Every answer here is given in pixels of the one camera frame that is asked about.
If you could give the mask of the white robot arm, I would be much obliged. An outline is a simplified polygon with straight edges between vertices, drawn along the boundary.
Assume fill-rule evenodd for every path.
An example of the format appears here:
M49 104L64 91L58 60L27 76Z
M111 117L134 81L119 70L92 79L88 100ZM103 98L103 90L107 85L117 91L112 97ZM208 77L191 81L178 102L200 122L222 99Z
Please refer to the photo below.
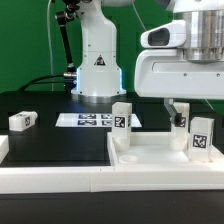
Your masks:
M133 0L63 0L66 18L80 19L83 56L75 97L105 101L123 94L116 63L116 27L102 13ZM135 65L134 88L141 97L162 98L178 125L183 114L173 101L224 100L224 0L157 0L173 13L170 23L141 35L144 50Z

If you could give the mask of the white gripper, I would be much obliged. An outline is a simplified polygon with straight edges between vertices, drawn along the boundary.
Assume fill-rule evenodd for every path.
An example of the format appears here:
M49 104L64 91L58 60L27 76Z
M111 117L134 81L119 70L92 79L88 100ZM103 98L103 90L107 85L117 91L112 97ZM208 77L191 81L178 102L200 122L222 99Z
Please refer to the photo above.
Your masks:
M141 97L165 98L164 106L175 127L186 118L171 98L224 99L224 61L195 63L184 58L186 22L173 20L141 35L144 48L135 65L134 89Z

